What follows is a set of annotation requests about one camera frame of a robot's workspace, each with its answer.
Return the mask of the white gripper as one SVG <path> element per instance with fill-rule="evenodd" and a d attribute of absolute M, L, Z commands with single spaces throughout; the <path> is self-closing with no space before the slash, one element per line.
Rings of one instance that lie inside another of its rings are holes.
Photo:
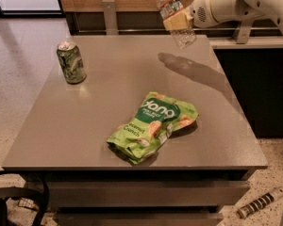
<path fill-rule="evenodd" d="M 206 28 L 240 19 L 239 0 L 193 0 L 190 8 L 183 8 L 163 21 L 167 31 L 187 29 L 192 21 Z"/>

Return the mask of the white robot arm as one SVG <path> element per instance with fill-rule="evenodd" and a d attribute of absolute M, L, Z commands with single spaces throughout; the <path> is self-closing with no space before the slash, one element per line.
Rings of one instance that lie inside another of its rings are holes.
<path fill-rule="evenodd" d="M 283 35 L 283 0 L 193 0 L 179 12 L 179 24 L 164 22 L 167 30 L 187 28 L 191 22 L 201 28 L 229 21 L 251 21 L 267 17 Z"/>

